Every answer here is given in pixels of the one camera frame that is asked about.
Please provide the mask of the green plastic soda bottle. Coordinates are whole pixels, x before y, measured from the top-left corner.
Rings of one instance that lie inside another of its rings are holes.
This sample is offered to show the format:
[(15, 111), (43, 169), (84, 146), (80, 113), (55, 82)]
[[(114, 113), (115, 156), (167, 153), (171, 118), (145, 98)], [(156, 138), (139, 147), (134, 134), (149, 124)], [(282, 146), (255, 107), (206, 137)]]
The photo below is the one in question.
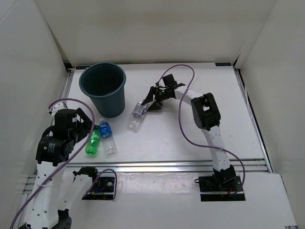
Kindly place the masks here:
[(90, 139), (85, 147), (86, 154), (90, 156), (95, 156), (98, 152), (98, 147), (100, 143), (100, 132), (97, 126), (94, 127), (94, 130), (90, 136)]

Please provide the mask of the white label clear bottle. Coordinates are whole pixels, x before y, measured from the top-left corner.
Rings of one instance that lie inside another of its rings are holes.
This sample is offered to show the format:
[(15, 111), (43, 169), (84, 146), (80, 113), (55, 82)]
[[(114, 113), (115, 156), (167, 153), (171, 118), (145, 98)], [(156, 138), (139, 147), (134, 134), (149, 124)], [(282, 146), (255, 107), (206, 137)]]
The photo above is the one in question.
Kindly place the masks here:
[(143, 101), (139, 101), (135, 105), (135, 107), (129, 117), (129, 121), (128, 121), (128, 126), (127, 126), (128, 129), (135, 133), (137, 133), (139, 131), (139, 129), (145, 119), (145, 116), (148, 112), (147, 105), (146, 104), (143, 105), (142, 103), (143, 103)]

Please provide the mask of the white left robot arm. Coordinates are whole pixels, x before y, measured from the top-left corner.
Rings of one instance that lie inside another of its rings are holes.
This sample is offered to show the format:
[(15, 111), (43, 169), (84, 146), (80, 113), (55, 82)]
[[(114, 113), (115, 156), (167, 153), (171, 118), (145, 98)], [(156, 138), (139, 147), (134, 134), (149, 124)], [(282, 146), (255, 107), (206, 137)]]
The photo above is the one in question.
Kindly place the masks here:
[(74, 146), (91, 136), (93, 121), (81, 108), (61, 109), (54, 117), (54, 125), (48, 127), (38, 143), (36, 161), (37, 176), (34, 184), (30, 218), (23, 229), (69, 229), (69, 215), (86, 191), (95, 191), (100, 185), (98, 170), (82, 167), (74, 171), (74, 181), (67, 194), (60, 197), (62, 176), (66, 163), (71, 159)]

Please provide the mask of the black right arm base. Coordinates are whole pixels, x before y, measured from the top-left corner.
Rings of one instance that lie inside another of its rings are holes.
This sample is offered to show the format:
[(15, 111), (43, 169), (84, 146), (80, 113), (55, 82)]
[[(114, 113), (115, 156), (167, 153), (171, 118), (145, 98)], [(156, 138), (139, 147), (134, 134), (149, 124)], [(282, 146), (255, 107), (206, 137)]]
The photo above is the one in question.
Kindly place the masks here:
[(220, 185), (213, 176), (198, 177), (194, 182), (199, 185), (202, 202), (246, 201), (240, 176), (225, 185)]

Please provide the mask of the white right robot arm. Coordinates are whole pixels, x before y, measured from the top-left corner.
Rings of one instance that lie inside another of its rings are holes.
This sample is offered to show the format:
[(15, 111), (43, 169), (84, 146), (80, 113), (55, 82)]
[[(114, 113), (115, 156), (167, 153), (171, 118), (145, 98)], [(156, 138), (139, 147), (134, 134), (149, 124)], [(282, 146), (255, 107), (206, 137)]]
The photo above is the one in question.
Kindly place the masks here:
[(161, 110), (162, 102), (170, 98), (190, 105), (194, 122), (204, 134), (207, 148), (210, 149), (212, 156), (212, 181), (207, 182), (206, 185), (213, 185), (221, 191), (234, 190), (236, 172), (224, 150), (220, 133), (221, 115), (213, 94), (201, 94), (190, 90), (185, 84), (177, 83), (172, 74), (166, 75), (162, 79), (164, 86), (160, 86), (158, 83), (156, 86), (152, 86), (142, 104), (148, 105), (149, 111)]

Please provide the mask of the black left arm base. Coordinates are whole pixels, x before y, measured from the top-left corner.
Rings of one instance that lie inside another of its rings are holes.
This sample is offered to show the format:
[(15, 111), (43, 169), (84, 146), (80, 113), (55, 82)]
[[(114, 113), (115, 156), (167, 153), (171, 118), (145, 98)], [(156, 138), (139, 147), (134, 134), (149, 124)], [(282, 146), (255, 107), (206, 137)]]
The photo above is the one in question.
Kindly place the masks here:
[(92, 182), (92, 186), (85, 192), (82, 200), (114, 201), (117, 194), (117, 174), (113, 169), (99, 172)]

